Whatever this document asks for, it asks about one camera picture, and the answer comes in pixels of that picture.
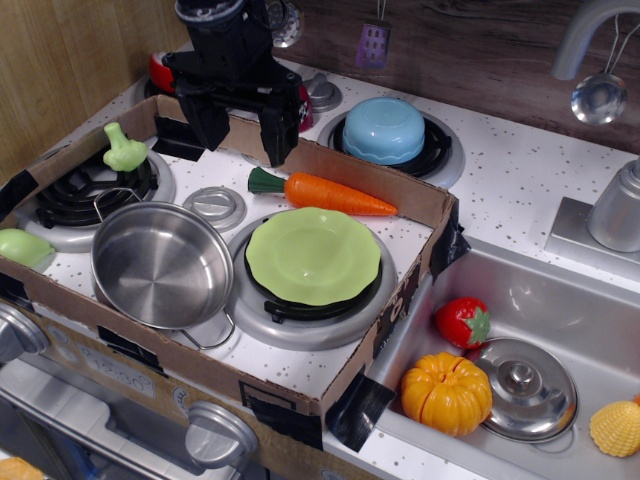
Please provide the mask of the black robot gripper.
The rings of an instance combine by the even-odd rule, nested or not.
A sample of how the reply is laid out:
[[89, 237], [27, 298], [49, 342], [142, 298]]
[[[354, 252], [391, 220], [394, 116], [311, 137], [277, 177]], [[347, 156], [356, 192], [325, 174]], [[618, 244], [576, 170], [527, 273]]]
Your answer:
[[178, 1], [188, 51], [162, 59], [182, 112], [201, 145], [216, 150], [230, 132], [227, 108], [260, 110], [272, 167], [298, 145], [302, 80], [273, 57], [266, 1]]

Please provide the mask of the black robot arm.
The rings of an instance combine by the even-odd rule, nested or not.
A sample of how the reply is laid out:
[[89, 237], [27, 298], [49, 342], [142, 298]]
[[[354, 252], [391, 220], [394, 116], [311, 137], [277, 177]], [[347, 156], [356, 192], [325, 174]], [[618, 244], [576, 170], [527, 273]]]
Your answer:
[[301, 77], [272, 55], [273, 33], [288, 22], [288, 6], [269, 15], [263, 1], [178, 1], [192, 49], [162, 58], [173, 75], [182, 112], [201, 144], [217, 149], [230, 132], [228, 111], [255, 113], [270, 164], [298, 145]]

